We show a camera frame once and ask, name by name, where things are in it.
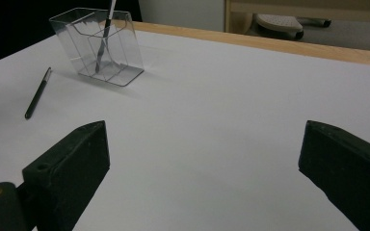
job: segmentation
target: transparent box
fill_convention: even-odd
[[[144,71],[129,12],[75,8],[49,19],[77,73],[127,86]]]

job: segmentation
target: black pen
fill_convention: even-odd
[[[103,37],[104,39],[101,41],[100,48],[98,49],[98,54],[97,54],[97,64],[95,65],[95,73],[98,73],[100,70],[100,63],[101,63],[101,58],[103,57],[104,54],[104,47],[107,46],[107,37],[110,31],[110,25],[111,25],[111,20],[113,19],[113,13],[114,13],[114,7],[116,6],[116,0],[110,0],[110,7],[107,12],[107,18],[106,18],[106,25],[104,26],[104,34]]]
[[[41,83],[39,85],[38,90],[36,91],[35,96],[32,99],[31,105],[29,105],[28,111],[26,111],[26,114],[25,114],[26,119],[32,117],[32,113],[35,110],[36,105],[39,102],[39,99],[40,99],[41,94],[43,93],[44,87],[46,87],[46,84],[47,84],[47,81],[49,80],[51,72],[52,72],[52,68],[49,67],[46,73],[44,74],[43,79],[41,80]]]

